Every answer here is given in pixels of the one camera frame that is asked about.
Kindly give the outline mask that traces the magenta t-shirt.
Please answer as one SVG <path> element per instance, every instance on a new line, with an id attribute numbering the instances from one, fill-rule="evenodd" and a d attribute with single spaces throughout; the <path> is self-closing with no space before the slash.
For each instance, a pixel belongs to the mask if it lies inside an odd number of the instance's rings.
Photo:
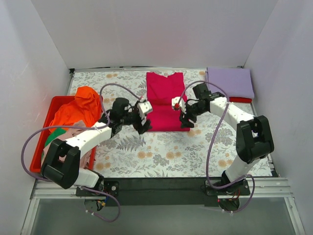
<path id="1" fill-rule="evenodd" d="M 172 99 L 180 97 L 185 89 L 182 72 L 163 76 L 154 72 L 146 73 L 147 99 L 153 111 L 147 115 L 151 121 L 151 132 L 188 132 L 181 128 L 180 111 L 172 108 Z"/>

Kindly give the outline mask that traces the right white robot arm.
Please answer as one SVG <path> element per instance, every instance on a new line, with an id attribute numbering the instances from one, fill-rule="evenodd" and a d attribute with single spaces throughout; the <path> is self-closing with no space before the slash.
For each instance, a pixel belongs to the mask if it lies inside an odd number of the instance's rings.
<path id="1" fill-rule="evenodd" d="M 265 116 L 251 115 L 230 102 L 226 91 L 219 88 L 218 92 L 208 89 L 210 82 L 195 81 L 190 84 L 196 97 L 193 104 L 183 100 L 182 96 L 172 98 L 172 108 L 180 111 L 181 127 L 193 128 L 197 117 L 204 113 L 212 113 L 220 117 L 206 158 L 206 179 L 208 187 L 234 194 L 243 181 L 250 177 L 249 171 L 261 159 L 274 151 L 274 143 L 269 125 Z M 232 164 L 222 173 L 219 182 L 211 183 L 209 177 L 209 161 L 214 140 L 222 122 L 226 122 L 236 131 L 237 155 Z"/>

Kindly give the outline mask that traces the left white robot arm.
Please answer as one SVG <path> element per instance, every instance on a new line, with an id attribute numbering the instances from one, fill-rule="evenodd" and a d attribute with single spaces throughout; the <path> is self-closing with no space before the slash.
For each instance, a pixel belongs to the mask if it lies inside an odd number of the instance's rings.
<path id="1" fill-rule="evenodd" d="M 88 130 L 66 140 L 55 139 L 50 143 L 44 158 L 41 175 L 60 187 L 86 187 L 94 196 L 104 190 L 103 176 L 81 166 L 83 156 L 97 145 L 118 134 L 122 127 L 131 125 L 139 133 L 150 130 L 147 115 L 153 110 L 150 102 L 137 101 L 134 106 L 126 98 L 117 98 L 109 113 Z"/>

